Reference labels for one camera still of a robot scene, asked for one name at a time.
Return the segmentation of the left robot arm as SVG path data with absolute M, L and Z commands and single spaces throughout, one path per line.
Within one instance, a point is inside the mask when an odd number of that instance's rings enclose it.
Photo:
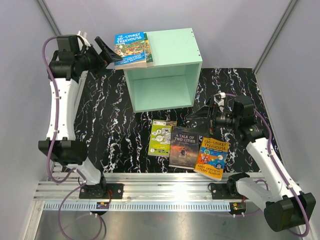
M 59 35 L 45 41 L 42 58 L 50 80 L 50 122 L 45 140 L 38 149 L 47 162 L 59 163 L 82 179 L 80 193 L 101 199 L 110 192 L 101 170 L 88 157 L 87 144 L 76 139 L 74 121 L 84 83 L 82 75 L 90 72 L 95 78 L 107 73 L 107 66 L 122 60 L 97 36 L 97 52 L 86 36 Z

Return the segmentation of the dark Tale of Two Cities book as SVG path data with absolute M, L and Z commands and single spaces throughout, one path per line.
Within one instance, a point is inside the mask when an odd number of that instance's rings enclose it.
M 169 166 L 193 170 L 197 162 L 199 147 L 199 135 L 194 130 L 175 126 L 171 134 Z

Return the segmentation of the green 104-Storey Treehouse book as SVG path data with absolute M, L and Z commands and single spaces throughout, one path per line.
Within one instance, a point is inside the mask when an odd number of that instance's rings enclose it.
M 144 50 L 145 50 L 146 66 L 152 67 L 152 66 L 154 66 L 154 59 L 153 59 L 148 35 L 146 32 L 144 33 L 144 43 L 145 43 Z

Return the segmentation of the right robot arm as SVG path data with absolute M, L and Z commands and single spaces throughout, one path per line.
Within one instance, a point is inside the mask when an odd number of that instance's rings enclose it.
M 273 149 L 272 131 L 256 110 L 252 99 L 245 95 L 233 95 L 232 111 L 228 111 L 224 104 L 227 96 L 224 92 L 215 94 L 186 118 L 198 122 L 195 130 L 203 137 L 213 137 L 222 127 L 233 130 L 237 141 L 246 148 L 261 170 L 266 187 L 257 184 L 247 173 L 236 173 L 227 180 L 228 196 L 251 200 L 263 212 L 274 232 L 305 226 L 303 233 L 292 231 L 292 234 L 306 237 L 311 228 L 315 197 L 310 192 L 303 192 L 285 169 Z

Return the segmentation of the blue 26-Storey Treehouse book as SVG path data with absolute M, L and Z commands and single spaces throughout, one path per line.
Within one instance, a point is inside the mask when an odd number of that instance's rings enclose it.
M 114 38 L 115 53 L 122 60 L 114 63 L 116 70 L 146 68 L 145 33 L 143 31 L 117 34 Z

